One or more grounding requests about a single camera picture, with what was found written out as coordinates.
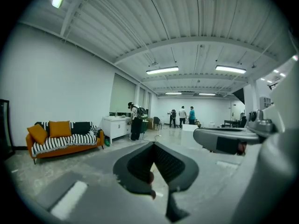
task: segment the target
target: orange pillow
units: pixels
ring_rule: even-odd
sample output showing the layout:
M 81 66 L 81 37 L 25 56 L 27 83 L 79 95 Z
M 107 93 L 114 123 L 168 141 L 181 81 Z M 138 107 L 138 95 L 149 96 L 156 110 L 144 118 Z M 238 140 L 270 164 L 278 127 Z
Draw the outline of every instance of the orange pillow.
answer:
M 50 138 L 68 137 L 71 136 L 70 122 L 49 122 Z
M 41 145 L 45 143 L 45 140 L 48 137 L 48 133 L 39 124 L 27 128 L 27 130 L 37 143 Z

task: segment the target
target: man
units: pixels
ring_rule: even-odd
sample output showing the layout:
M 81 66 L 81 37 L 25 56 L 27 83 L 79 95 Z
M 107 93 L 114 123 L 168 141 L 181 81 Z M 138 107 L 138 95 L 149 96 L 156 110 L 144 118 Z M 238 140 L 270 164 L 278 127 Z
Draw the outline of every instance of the man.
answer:
M 182 108 L 178 111 L 178 115 L 179 115 L 179 127 L 180 129 L 182 129 L 182 122 L 183 124 L 185 124 L 187 118 L 185 107 L 182 106 Z
M 190 107 L 190 113 L 189 113 L 189 124 L 195 125 L 195 111 L 193 110 L 193 106 Z
M 176 127 L 176 116 L 177 113 L 175 110 L 170 110 L 168 112 L 168 114 L 170 114 L 170 121 L 169 121 L 169 128 L 171 128 L 171 121 L 173 120 L 173 126 Z
M 138 118 L 137 111 L 140 108 L 139 105 L 135 105 L 132 102 L 128 103 L 128 109 L 131 110 L 131 140 L 139 140 L 141 126 L 142 126 L 142 119 Z

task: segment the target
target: orange sofa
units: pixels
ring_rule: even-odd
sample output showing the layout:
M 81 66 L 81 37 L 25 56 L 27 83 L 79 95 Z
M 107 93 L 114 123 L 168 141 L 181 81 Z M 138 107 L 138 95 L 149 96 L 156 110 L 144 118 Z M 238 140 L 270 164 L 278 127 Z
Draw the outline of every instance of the orange sofa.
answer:
M 91 148 L 95 148 L 95 147 L 99 147 L 99 146 L 102 146 L 102 148 L 103 148 L 104 139 L 105 139 L 104 132 L 102 130 L 100 130 L 99 133 L 100 133 L 100 137 L 97 137 L 96 145 L 71 145 L 71 146 L 67 146 L 66 148 L 61 148 L 61 149 L 57 149 L 57 150 L 53 150 L 53 151 L 48 151 L 46 153 L 37 154 L 35 157 L 32 155 L 32 151 L 31 151 L 31 148 L 33 147 L 35 140 L 28 133 L 28 135 L 26 136 L 27 149 L 29 151 L 30 157 L 33 159 L 34 164 L 35 164 L 36 163 L 35 159 L 37 159 L 37 158 L 47 158 L 47 157 L 71 154 L 71 153 L 80 152 L 83 150 L 87 150 L 87 149 L 91 149 Z

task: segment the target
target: concrete floor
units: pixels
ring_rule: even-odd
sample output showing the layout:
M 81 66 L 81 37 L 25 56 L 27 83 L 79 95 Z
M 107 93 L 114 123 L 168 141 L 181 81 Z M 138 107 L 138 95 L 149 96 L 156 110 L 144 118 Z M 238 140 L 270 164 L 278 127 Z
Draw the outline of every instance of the concrete floor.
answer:
M 49 183 L 90 157 L 101 156 L 103 153 L 124 147 L 154 141 L 155 138 L 162 144 L 180 145 L 181 133 L 182 130 L 179 128 L 169 128 L 168 125 L 164 125 L 159 132 L 158 130 L 147 130 L 145 135 L 141 134 L 140 139 L 136 141 L 131 141 L 128 136 L 123 136 L 113 139 L 112 145 L 110 147 L 104 146 L 104 150 L 99 147 L 59 157 L 38 159 L 36 165 L 34 165 L 27 150 L 17 151 L 15 155 L 6 160 L 6 165 L 16 186 L 34 199 Z M 152 167 L 152 172 L 155 176 L 152 187 L 157 194 L 154 202 L 158 209 L 165 213 L 168 186 L 155 165 Z

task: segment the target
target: backpack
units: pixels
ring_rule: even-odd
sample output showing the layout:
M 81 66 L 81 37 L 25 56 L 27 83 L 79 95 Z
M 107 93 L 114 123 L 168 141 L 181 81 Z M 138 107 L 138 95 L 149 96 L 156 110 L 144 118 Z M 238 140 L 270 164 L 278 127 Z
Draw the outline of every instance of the backpack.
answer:
M 147 119 L 148 114 L 146 113 L 146 110 L 142 107 L 137 108 L 136 106 L 133 106 L 137 109 L 137 118 L 139 119 Z
M 174 119 L 174 118 L 176 118 L 176 116 L 177 116 L 176 111 L 175 111 L 175 110 L 172 110 L 171 117 Z

